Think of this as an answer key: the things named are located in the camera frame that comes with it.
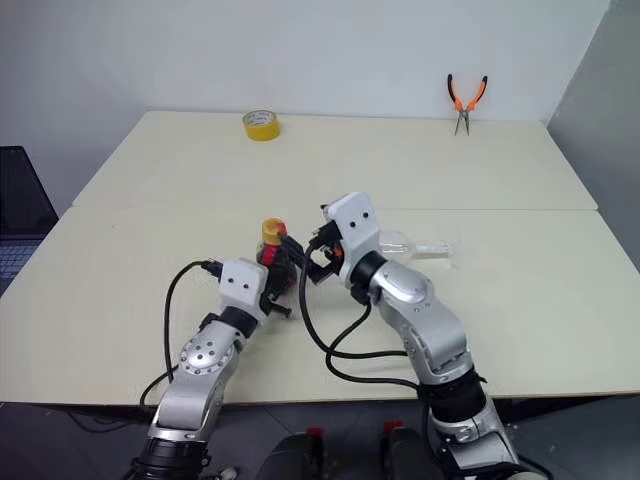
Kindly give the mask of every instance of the laptop keyboard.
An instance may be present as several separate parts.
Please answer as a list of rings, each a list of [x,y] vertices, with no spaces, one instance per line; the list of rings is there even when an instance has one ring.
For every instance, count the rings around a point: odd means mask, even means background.
[[[37,245],[0,245],[0,278],[15,277],[36,248]]]

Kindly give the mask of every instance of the yellow tape roll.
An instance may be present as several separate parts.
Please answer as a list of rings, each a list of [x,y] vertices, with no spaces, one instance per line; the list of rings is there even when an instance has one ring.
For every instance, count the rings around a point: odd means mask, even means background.
[[[276,114],[269,110],[254,110],[242,117],[244,129],[252,140],[264,142],[280,135],[280,124]]]

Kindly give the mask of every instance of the tabletop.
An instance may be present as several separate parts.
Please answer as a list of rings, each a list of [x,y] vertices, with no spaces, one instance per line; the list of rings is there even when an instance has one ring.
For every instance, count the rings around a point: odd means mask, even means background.
[[[378,207],[593,210],[596,204],[538,122],[280,115],[281,134],[250,140],[242,116],[148,112],[74,201],[113,211],[148,203],[268,201],[315,208],[345,192]]]
[[[371,195],[377,207],[377,195]],[[455,245],[451,259],[413,261],[462,320],[478,371],[496,396],[640,391],[640,276],[594,211],[418,211],[377,208],[383,228]],[[263,218],[278,214],[301,242],[323,223],[297,205],[147,204],[96,215],[73,207],[0,299],[5,401],[136,403],[161,373],[162,309],[174,274],[193,259],[251,257]],[[329,340],[360,313],[336,278],[310,288]],[[294,307],[250,339],[227,402],[411,398],[394,386],[332,377]],[[208,312],[216,281],[197,271],[172,306],[178,352]],[[344,349],[399,348],[374,313]],[[413,378],[406,359],[336,364],[360,375]]]

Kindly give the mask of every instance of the transparent container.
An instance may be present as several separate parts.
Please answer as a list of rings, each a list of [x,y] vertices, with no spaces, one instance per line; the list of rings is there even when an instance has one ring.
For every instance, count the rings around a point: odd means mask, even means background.
[[[407,235],[396,230],[380,231],[380,250],[385,258],[398,263],[407,263],[414,259],[450,258],[453,255],[453,247],[449,244],[416,244]]]

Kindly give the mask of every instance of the pliers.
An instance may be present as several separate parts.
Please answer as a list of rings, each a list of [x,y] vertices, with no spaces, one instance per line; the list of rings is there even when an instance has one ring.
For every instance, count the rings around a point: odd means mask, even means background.
[[[469,112],[475,110],[477,103],[484,95],[484,91],[487,89],[487,76],[482,77],[482,82],[480,83],[480,89],[476,96],[473,97],[473,100],[469,102],[467,108],[464,108],[462,104],[462,100],[456,95],[455,90],[453,89],[453,75],[449,74],[447,77],[447,89],[449,90],[449,96],[455,105],[456,110],[458,111],[458,122],[456,123],[456,131],[454,135],[458,134],[458,129],[460,128],[460,120],[464,118],[465,126],[467,127],[467,135],[469,135]]]

